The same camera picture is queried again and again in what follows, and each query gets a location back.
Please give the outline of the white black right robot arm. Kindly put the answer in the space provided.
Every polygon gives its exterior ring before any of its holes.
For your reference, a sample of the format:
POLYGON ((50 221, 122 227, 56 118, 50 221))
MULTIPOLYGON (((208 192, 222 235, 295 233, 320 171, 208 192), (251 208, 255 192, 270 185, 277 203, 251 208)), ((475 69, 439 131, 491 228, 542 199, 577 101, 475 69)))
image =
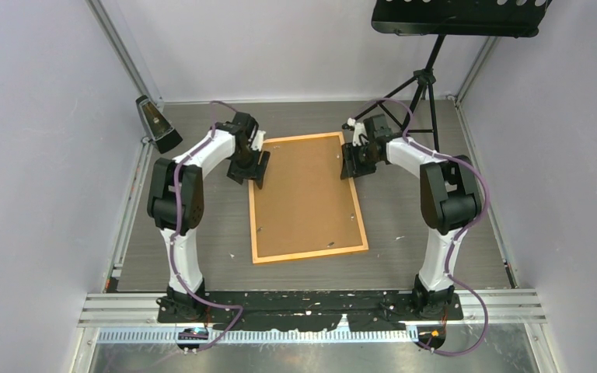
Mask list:
POLYGON ((418 178, 428 241, 409 310, 418 318, 432 319, 453 303, 452 276, 461 241, 484 210, 476 174, 466 156, 445 155, 408 134, 394 133, 382 114, 362 122, 350 118, 343 128, 352 131, 353 138, 342 146, 341 179, 373 174, 380 162, 418 178))

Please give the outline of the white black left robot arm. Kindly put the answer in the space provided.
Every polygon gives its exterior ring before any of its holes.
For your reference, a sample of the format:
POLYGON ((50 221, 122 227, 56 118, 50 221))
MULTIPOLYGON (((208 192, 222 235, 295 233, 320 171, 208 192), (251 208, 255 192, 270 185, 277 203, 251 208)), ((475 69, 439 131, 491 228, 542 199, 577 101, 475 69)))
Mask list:
POLYGON ((204 276, 197 259, 197 227, 205 213, 204 179, 221 162, 229 162, 227 177, 257 187, 271 154, 262 149, 265 131, 248 113, 215 123, 190 150, 173 159, 158 159, 152 168, 147 212, 159 229, 170 269, 166 295, 158 301, 167 311, 196 322, 215 303, 204 295, 204 276))

